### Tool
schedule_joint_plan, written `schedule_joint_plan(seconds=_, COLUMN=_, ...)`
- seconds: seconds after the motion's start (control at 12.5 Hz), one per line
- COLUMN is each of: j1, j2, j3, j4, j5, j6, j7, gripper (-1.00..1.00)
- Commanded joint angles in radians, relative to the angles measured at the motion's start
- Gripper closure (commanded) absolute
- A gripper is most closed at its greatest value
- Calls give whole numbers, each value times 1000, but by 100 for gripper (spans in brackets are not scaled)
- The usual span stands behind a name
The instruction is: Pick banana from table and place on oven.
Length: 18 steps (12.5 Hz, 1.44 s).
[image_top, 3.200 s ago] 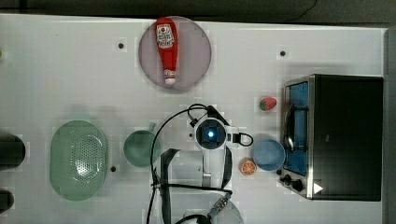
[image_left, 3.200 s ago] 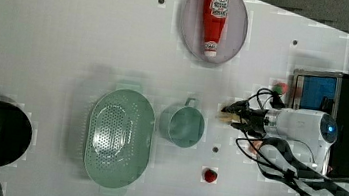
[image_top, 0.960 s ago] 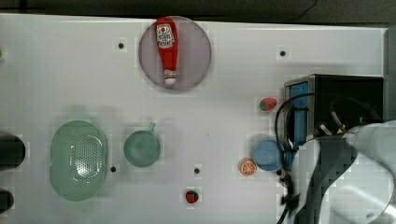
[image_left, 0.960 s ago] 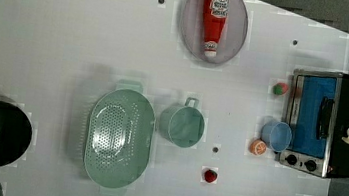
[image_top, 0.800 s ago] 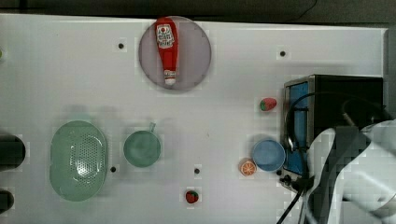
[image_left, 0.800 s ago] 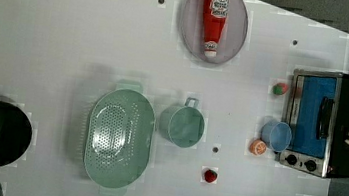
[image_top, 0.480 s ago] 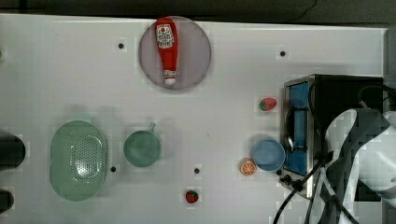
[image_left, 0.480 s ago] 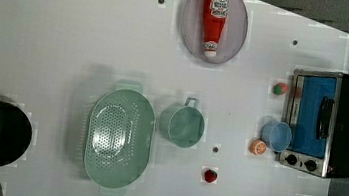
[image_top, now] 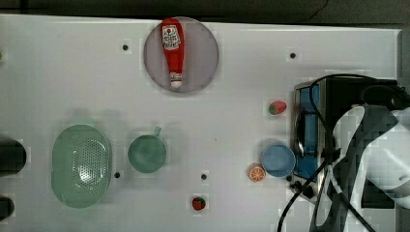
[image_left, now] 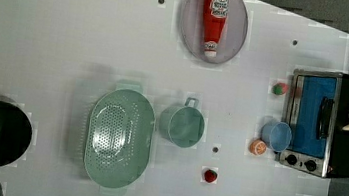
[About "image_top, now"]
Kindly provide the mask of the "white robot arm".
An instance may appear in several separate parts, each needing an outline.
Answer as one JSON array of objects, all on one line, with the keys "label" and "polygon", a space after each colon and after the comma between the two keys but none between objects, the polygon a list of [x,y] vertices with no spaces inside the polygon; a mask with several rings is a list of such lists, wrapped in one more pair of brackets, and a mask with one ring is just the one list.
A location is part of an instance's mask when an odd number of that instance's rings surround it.
[{"label": "white robot arm", "polygon": [[409,207],[409,110],[353,107],[333,136],[338,157],[325,165],[309,232],[382,232],[381,218],[364,206],[366,183]]}]

